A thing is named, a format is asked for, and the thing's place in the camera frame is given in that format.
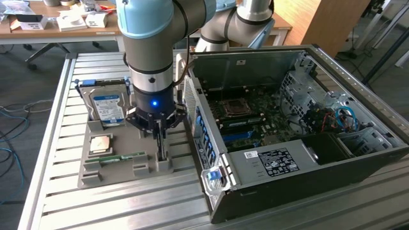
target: robotic arm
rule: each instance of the robotic arm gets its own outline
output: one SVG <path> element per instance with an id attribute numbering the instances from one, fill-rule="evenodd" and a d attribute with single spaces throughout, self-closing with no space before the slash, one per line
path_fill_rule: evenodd
<path id="1" fill-rule="evenodd" d="M 227 50 L 228 39 L 260 48 L 273 26 L 272 5 L 269 0 L 244 0 L 239 7 L 236 0 L 217 5 L 216 0 L 116 0 L 135 92 L 127 121 L 153 133 L 159 147 L 165 130 L 187 115 L 181 101 L 173 101 L 173 44 L 203 27 L 197 51 Z"/>
<path id="2" fill-rule="evenodd" d="M 116 8 L 135 91 L 127 121 L 161 146 L 165 130 L 187 115 L 173 101 L 173 44 L 211 20 L 216 0 L 117 0 Z"/>
<path id="3" fill-rule="evenodd" d="M 219 0 L 216 15 L 201 29 L 196 52 L 229 49 L 229 40 L 259 49 L 274 25 L 273 0 Z"/>

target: metal table leg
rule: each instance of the metal table leg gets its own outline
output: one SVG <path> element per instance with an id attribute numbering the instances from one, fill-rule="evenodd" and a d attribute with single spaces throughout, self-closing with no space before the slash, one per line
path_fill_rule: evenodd
<path id="1" fill-rule="evenodd" d="M 382 15 L 384 15 L 384 12 L 385 12 L 385 10 L 386 10 L 386 8 L 388 8 L 388 6 L 389 6 L 390 1 L 392 1 L 392 0 L 385 0 L 385 3 L 384 3 L 384 5 L 382 5 L 384 11 L 382 11 L 382 13 L 377 13 L 377 14 L 376 14 L 376 16 L 373 17 L 373 19 L 372 19 L 369 25 L 366 26 L 365 31 L 364 31 L 364 34 L 362 34 L 362 36 L 360 37 L 357 43 L 354 44 L 356 49 L 360 48 L 360 46 L 361 46 L 362 43 L 365 42 L 366 37 L 368 37 L 368 35 L 369 35 L 369 33 L 370 33 L 373 27 L 377 25 L 377 22 L 378 22 L 378 20 L 381 19 Z"/>
<path id="2" fill-rule="evenodd" d="M 116 42 L 117 42 L 117 47 L 119 47 L 120 52 L 125 52 L 125 45 L 124 45 L 124 38 L 123 38 L 123 36 L 117 35 L 115 37 L 115 39 L 116 39 Z"/>
<path id="3" fill-rule="evenodd" d="M 408 61 L 408 58 L 409 58 L 409 51 L 402 55 L 402 57 L 398 59 L 394 65 L 397 67 L 402 67 L 404 63 Z"/>
<path id="4" fill-rule="evenodd" d="M 276 35 L 273 46 L 282 46 L 285 37 L 286 37 L 288 30 L 280 30 L 278 34 Z"/>
<path id="5" fill-rule="evenodd" d="M 409 28 L 406 29 L 404 34 L 397 39 L 396 43 L 389 48 L 389 50 L 386 51 L 385 55 L 382 56 L 382 58 L 377 62 L 377 64 L 373 66 L 372 70 L 369 71 L 368 75 L 365 76 L 365 78 L 362 80 L 362 84 L 365 84 L 365 85 L 368 84 L 369 80 L 373 78 L 374 74 L 381 69 L 381 67 L 384 66 L 385 62 L 388 61 L 388 59 L 390 58 L 390 56 L 393 55 L 393 53 L 396 52 L 398 47 L 402 45 L 402 43 L 404 43 L 404 41 L 406 40 L 408 37 L 409 37 Z"/>
<path id="6" fill-rule="evenodd" d="M 404 8 L 400 10 L 400 12 L 396 14 L 396 16 L 394 16 L 389 26 L 386 27 L 386 30 L 382 32 L 381 36 L 378 37 L 378 39 L 377 39 L 377 41 L 376 41 L 376 43 L 373 45 L 373 49 L 377 49 L 378 46 L 381 45 L 381 43 L 385 40 L 386 36 L 392 32 L 392 29 L 394 28 L 398 19 L 406 13 L 408 9 L 409 9 L 409 5 L 405 5 Z"/>

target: blue cable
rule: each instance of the blue cable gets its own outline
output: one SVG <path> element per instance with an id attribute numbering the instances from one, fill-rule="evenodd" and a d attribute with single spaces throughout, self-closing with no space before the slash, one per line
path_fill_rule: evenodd
<path id="1" fill-rule="evenodd" d="M 0 111 L 0 114 L 3 114 L 4 116 L 7 116 L 7 117 L 9 117 L 9 118 L 23 119 L 23 120 L 25 121 L 24 128 L 21 129 L 21 131 L 20 131 L 16 135 L 13 135 L 13 136 L 12 136 L 11 138 L 8 138 L 8 139 L 0 140 L 0 142 L 5 142 L 7 140 L 11 140 L 11 139 L 16 138 L 16 137 L 25 131 L 25 129 L 28 128 L 29 121 L 28 121 L 27 118 L 20 117 L 20 116 L 11 116 L 11 115 L 8 115 L 7 113 L 4 113 L 3 111 Z"/>
<path id="2" fill-rule="evenodd" d="M 336 119 L 337 119 L 338 125 L 340 125 L 340 126 L 344 126 L 342 122 L 341 122 L 340 119 L 338 119 L 338 118 L 340 118 L 338 111 L 340 111 L 341 109 L 345 109 L 345 110 L 348 110 L 348 111 L 350 112 L 352 120 L 353 120 L 353 124 L 354 124 L 354 128 L 356 128 L 356 130 L 358 131 L 358 121 L 357 121 L 356 114 L 354 114 L 352 108 L 349 108 L 349 107 L 346 107 L 346 106 L 341 106 L 341 107 L 338 107 L 338 108 L 334 110 L 334 117 L 336 117 Z"/>
<path id="3" fill-rule="evenodd" d="M 20 159 L 19 159 L 17 155 L 15 154 L 15 152 L 11 151 L 9 149 L 5 149 L 5 148 L 0 148 L 0 150 L 8 151 L 8 152 L 11 152 L 11 153 L 13 154 L 13 157 L 15 157 L 15 159 L 16 159 L 17 166 L 19 166 L 19 169 L 20 169 L 20 176 L 21 176 L 21 184 L 20 184 L 19 190 L 17 190 L 13 194 L 11 194 L 5 200 L 0 201 L 0 205 L 1 205 L 5 201 L 8 201 L 8 200 L 11 200 L 12 198 L 15 198 L 15 196 L 17 196 L 17 195 L 20 194 L 20 192 L 23 191 L 23 186 L 24 186 L 24 175 L 23 175 L 23 168 L 21 168 Z"/>

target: hard drive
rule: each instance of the hard drive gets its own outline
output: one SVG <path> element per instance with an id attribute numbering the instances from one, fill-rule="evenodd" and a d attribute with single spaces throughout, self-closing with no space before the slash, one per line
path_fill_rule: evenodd
<path id="1" fill-rule="evenodd" d="M 89 120 L 100 120 L 103 127 L 125 124 L 132 90 L 129 85 L 129 80 L 121 79 L 84 80 L 76 86 L 88 109 Z"/>

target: slotted metal surface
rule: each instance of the slotted metal surface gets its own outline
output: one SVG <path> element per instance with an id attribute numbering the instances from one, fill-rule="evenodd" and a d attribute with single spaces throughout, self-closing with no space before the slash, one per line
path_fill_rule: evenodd
<path id="1" fill-rule="evenodd" d="M 80 54 L 65 63 L 19 229 L 385 229 L 409 219 L 405 157 L 360 184 L 212 225 L 183 126 L 169 135 L 172 148 L 181 147 L 173 174 L 77 189 L 87 108 L 72 81 L 123 77 L 121 59 Z"/>

